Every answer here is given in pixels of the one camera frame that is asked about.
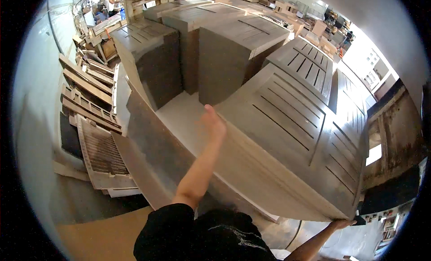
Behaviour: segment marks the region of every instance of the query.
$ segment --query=worker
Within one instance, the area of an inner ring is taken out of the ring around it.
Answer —
[[[245,213],[211,210],[194,220],[194,210],[208,189],[227,132],[225,123],[210,105],[205,105],[201,120],[208,142],[180,181],[171,204],[148,215],[134,245],[136,260],[276,260],[252,218]],[[331,222],[285,260],[311,260],[331,234],[355,222]]]
[[[115,0],[105,0],[105,6],[108,9],[109,17],[112,17],[117,14],[117,11],[114,10],[114,4],[118,2],[119,1],[115,1]]]
[[[352,38],[353,38],[353,31],[350,31],[347,33],[347,36],[344,38],[343,44],[340,45],[340,47],[345,49],[346,45],[352,40]]]

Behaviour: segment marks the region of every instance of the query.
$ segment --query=wooden plank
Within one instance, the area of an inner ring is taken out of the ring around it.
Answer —
[[[83,72],[80,67],[73,64],[69,59],[67,59],[63,54],[59,55],[59,59],[61,62],[66,64],[69,68],[71,68],[77,75],[79,75],[84,81],[88,82],[92,86],[104,91],[105,93],[112,95],[111,89],[109,89],[106,85],[103,85],[101,82],[97,81],[87,73]]]
[[[90,65],[91,69],[93,70],[99,70],[105,73],[109,73],[111,75],[114,75],[114,71],[107,66],[100,64],[99,62],[96,62],[92,59],[87,59],[88,64]]]
[[[82,172],[72,167],[65,166],[59,162],[52,161],[53,171],[62,176],[75,178],[82,181],[90,181],[90,177],[87,172]]]
[[[71,109],[71,110],[73,110],[73,111],[75,111],[75,112],[77,112],[77,113],[79,113],[79,114],[81,114],[81,115],[83,115],[83,116],[85,116],[85,117],[93,120],[94,122],[96,122],[97,124],[103,126],[106,129],[114,130],[115,132],[118,132],[120,134],[122,133],[122,131],[121,131],[120,128],[117,128],[114,125],[112,125],[110,123],[107,123],[106,121],[104,121],[104,120],[102,120],[102,119],[94,116],[93,114],[87,112],[86,110],[84,110],[83,108],[79,107],[78,105],[72,103],[70,100],[68,100],[65,97],[63,97],[62,104],[66,108],[69,108],[69,109]]]
[[[81,96],[81,94],[79,94],[76,90],[71,89],[66,85],[63,85],[62,95],[70,101],[73,101],[76,105],[85,109],[89,113],[97,116],[98,118],[106,121],[109,124],[114,125],[117,128],[121,128],[121,126],[117,123],[116,118],[113,117],[110,112],[106,111],[103,108],[100,108],[98,105],[87,100],[86,98]]]
[[[93,96],[99,98],[103,102],[108,103],[109,105],[112,105],[112,98],[111,96],[107,95],[106,93],[100,91],[99,89],[95,88],[88,82],[84,81],[80,77],[76,76],[72,72],[70,72],[68,69],[63,70],[63,75],[67,77],[68,79],[71,79],[74,83],[76,83],[78,86],[82,87],[83,89],[87,90],[90,94]]]
[[[147,163],[146,157],[134,142],[115,132],[112,132],[120,155],[143,196],[154,210],[166,206],[172,201],[172,194],[153,175],[153,168]]]
[[[98,72],[97,70],[91,70],[90,68],[86,68],[85,71],[97,80],[103,82],[105,85],[112,86],[114,83],[111,77],[108,77],[105,74]]]

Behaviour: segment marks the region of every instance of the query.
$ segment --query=cabinet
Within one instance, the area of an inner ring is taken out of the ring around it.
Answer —
[[[290,31],[247,15],[199,29],[199,101],[218,104],[255,75]]]
[[[140,19],[110,35],[129,82],[154,111],[183,91],[175,29]]]
[[[171,11],[163,16],[163,24],[177,29],[180,34],[181,74],[187,93],[191,95],[198,90],[199,27],[246,14],[247,11],[240,8],[214,3]]]
[[[173,2],[163,3],[154,7],[150,7],[143,12],[145,19],[162,22],[162,16],[169,11],[180,10],[187,7],[193,7],[202,4],[214,3],[212,0],[175,0]]]

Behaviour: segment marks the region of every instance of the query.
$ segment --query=person's right arm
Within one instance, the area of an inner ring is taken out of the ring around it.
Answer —
[[[296,248],[284,261],[310,261],[335,231],[353,224],[356,224],[356,221],[336,220],[331,222],[324,230]]]

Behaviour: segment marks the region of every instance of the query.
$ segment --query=groove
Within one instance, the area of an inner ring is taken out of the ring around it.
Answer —
[[[129,36],[132,37],[132,38],[134,38],[138,43],[142,43],[137,38],[133,37],[132,35],[129,35]]]
[[[344,172],[346,172],[346,174],[350,177],[350,178],[352,178],[352,180],[353,181],[355,181],[355,179],[353,179],[353,177],[346,171],[346,169],[345,168],[343,168],[343,166],[342,165],[340,165],[340,163],[338,163],[338,161],[332,156],[332,155],[330,155],[331,157],[332,157],[332,159],[335,161],[335,162],[337,162],[337,164],[344,170]]]
[[[285,101],[282,97],[280,97],[276,92],[272,91],[270,88],[268,88],[268,90],[270,90],[271,92],[273,92],[274,94],[276,94],[277,97],[281,98],[281,100],[283,100],[285,103],[287,103],[290,107],[292,107],[295,111],[297,111],[300,115],[302,115],[308,122],[310,122],[312,125],[314,125],[315,128],[317,128],[317,126],[311,122],[309,120],[309,118],[306,118],[304,114],[300,113],[295,107],[293,107],[290,103],[288,103],[287,101]]]
[[[286,89],[284,89],[283,88],[283,86],[281,86],[281,85],[279,85],[277,82],[275,82],[274,81],[274,83],[276,84],[276,85],[278,85],[279,87],[281,87],[284,91],[286,91],[286,92],[288,92],[292,97],[294,97],[297,101],[299,101],[300,103],[302,103],[299,99],[297,99],[294,95],[292,95],[292,93],[291,92],[289,92],[289,91],[287,91]],[[317,118],[319,118],[320,119],[320,116],[319,115],[317,115],[314,111],[312,111],[309,107],[307,107],[307,106],[305,106],[307,109],[309,109],[310,110],[310,112],[312,112],[314,115],[316,115],[317,116]]]
[[[352,166],[352,168],[353,168],[353,170],[354,171],[356,171],[356,169],[355,169],[355,167],[353,167],[353,164],[352,164],[352,162],[350,162],[349,160],[348,160],[348,158],[341,152],[341,150],[340,149],[338,149],[338,147],[333,143],[333,142],[331,142],[332,143],[332,145],[337,149],[337,151],[347,160],[347,162]]]
[[[302,61],[302,63],[299,65],[299,68],[297,69],[297,72],[299,71],[299,69],[302,67],[302,65],[304,64],[304,62],[305,62],[305,58],[304,58],[304,60]]]
[[[292,134],[289,133],[289,131],[287,131],[286,129],[284,129],[280,124],[278,124],[276,121],[274,121],[271,117],[269,117],[266,113],[264,113],[261,109],[259,109],[258,107],[256,107],[256,105],[253,104],[253,107],[255,107],[256,109],[258,109],[261,113],[263,113],[266,117],[268,117],[269,119],[271,119],[272,122],[274,122],[275,124],[277,124],[279,127],[281,127],[284,131],[286,131],[286,133],[288,133],[292,138],[294,138],[299,144],[301,144],[302,146],[304,146],[305,149],[308,150],[307,147],[305,147],[304,144],[302,144],[302,142],[300,142],[298,139],[296,139]]]
[[[326,167],[326,169],[329,170],[348,189],[348,191],[354,195],[354,193],[350,190],[350,188],[348,188],[347,185],[345,183],[343,183],[343,181],[340,180],[340,178],[337,175],[335,175],[334,172],[332,172],[332,170],[330,170],[328,167]]]
[[[317,75],[316,75],[316,79],[314,80],[313,86],[316,86],[317,77],[319,77],[319,72],[320,72],[320,68],[317,70]]]
[[[294,59],[292,59],[292,60],[289,62],[289,64],[288,64],[288,65],[290,65],[290,63],[292,63],[292,62],[295,60],[295,58],[298,56],[298,54],[296,54],[296,55],[295,55]]]
[[[297,122],[295,122],[294,120],[292,120],[292,118],[290,118],[290,116],[288,116],[287,114],[285,114],[282,110],[280,110],[276,105],[272,104],[271,101],[267,100],[265,97],[261,96],[264,100],[266,100],[269,104],[271,104],[272,106],[274,106],[277,110],[279,110],[282,114],[284,114],[287,118],[289,118],[292,122],[294,122],[300,129],[302,129],[305,133],[307,133],[312,139],[314,139],[314,137],[312,135],[310,135],[310,133],[308,133],[307,130],[305,130],[302,126],[300,126]]]
[[[305,79],[307,79],[308,75],[310,74],[311,68],[313,67],[313,63],[311,63],[310,69],[307,72],[307,75],[305,75]]]

